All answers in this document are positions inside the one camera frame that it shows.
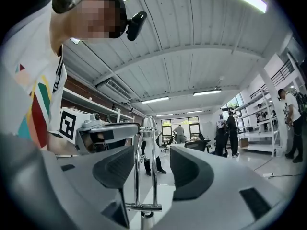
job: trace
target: black and white square marker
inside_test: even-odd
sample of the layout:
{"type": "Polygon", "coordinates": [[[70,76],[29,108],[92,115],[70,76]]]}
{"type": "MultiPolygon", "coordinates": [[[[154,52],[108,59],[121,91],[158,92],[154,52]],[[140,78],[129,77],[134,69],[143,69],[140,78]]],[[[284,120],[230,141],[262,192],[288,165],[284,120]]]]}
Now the black and white square marker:
{"type": "Polygon", "coordinates": [[[72,140],[75,123],[76,123],[76,116],[63,111],[59,132],[72,140]]]}

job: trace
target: chrome metal frame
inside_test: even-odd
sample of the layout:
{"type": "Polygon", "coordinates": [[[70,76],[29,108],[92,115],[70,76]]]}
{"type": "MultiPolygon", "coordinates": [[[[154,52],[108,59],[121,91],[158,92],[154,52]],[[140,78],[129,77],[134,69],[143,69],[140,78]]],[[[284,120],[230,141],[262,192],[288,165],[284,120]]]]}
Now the chrome metal frame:
{"type": "Polygon", "coordinates": [[[155,157],[155,131],[156,127],[141,127],[138,146],[134,160],[134,204],[126,203],[126,209],[141,212],[161,212],[162,205],[158,204],[157,198],[157,163],[155,157]],[[140,150],[144,132],[151,132],[152,135],[152,183],[153,183],[153,204],[140,204],[139,178],[140,178],[140,150]]]}

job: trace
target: power strip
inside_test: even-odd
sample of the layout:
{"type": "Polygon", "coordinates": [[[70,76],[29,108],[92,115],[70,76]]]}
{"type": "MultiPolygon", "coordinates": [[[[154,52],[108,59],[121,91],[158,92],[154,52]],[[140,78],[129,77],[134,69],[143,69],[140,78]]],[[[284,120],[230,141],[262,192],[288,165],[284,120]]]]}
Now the power strip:
{"type": "Polygon", "coordinates": [[[270,177],[270,176],[274,176],[274,173],[266,173],[262,175],[263,177],[270,177]]]}

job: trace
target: neck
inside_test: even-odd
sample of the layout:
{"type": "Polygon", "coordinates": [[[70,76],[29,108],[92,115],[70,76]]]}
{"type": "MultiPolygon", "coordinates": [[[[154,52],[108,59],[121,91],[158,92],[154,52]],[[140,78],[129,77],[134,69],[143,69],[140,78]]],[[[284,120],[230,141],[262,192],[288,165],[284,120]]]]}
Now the neck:
{"type": "Polygon", "coordinates": [[[50,21],[50,44],[53,52],[59,56],[62,43],[70,38],[66,30],[66,14],[52,13],[50,21]]]}

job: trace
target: white glossy floor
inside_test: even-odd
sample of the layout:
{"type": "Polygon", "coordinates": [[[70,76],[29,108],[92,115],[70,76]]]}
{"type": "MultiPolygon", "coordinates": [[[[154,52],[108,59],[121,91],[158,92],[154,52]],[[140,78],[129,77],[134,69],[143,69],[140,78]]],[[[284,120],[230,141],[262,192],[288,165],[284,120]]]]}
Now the white glossy floor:
{"type": "MultiPolygon", "coordinates": [[[[155,221],[157,222],[164,214],[168,211],[171,206],[174,187],[174,177],[170,169],[170,152],[161,152],[160,154],[161,164],[167,174],[158,173],[158,203],[163,204],[163,212],[155,213],[155,221]]],[[[239,148],[238,158],[225,158],[236,160],[238,163],[246,165],[246,169],[252,169],[260,176],[265,174],[272,174],[275,176],[280,175],[297,175],[303,173],[305,169],[305,162],[303,163],[293,163],[288,160],[284,155],[280,158],[272,158],[271,153],[260,152],[260,151],[250,151],[239,148]]],[[[134,169],[129,175],[125,187],[124,196],[126,202],[133,202],[134,200],[134,169]]],[[[277,190],[282,192],[285,197],[290,197],[295,191],[296,187],[300,182],[301,176],[284,176],[284,177],[273,177],[268,179],[277,190]]],[[[140,166],[140,202],[152,204],[152,178],[148,177],[145,173],[144,165],[140,166]]],[[[134,211],[128,211],[128,217],[130,220],[131,229],[140,229],[140,213],[134,211]]]]}

